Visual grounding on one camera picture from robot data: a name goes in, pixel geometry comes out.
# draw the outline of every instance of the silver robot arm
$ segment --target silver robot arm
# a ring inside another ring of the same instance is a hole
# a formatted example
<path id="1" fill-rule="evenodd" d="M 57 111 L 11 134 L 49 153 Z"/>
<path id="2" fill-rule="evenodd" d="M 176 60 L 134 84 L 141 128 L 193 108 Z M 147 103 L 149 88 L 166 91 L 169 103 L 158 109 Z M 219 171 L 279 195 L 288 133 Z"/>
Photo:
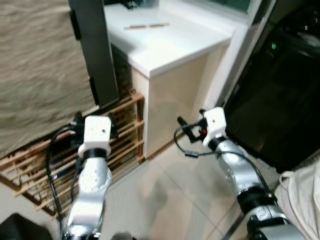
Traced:
<path id="1" fill-rule="evenodd" d="M 107 165 L 111 120 L 106 116 L 88 116 L 83 144 L 78 155 L 84 159 L 80 173 L 79 195 L 72 203 L 63 237 L 65 240 L 99 239 L 105 212 L 105 196 L 112 180 Z"/>
<path id="2" fill-rule="evenodd" d="M 186 127 L 182 129 L 191 142 L 201 140 L 205 147 L 217 153 L 219 165 L 245 216 L 249 239 L 304 240 L 304 236 L 278 206 L 277 198 L 269 190 L 259 170 L 233 141 L 225 137 L 227 124 L 223 108 L 215 107 L 201 113 L 204 118 L 198 122 L 200 136 L 195 137 Z M 178 122 L 187 124 L 181 117 Z M 186 156 L 199 156 L 198 153 L 184 152 Z"/>

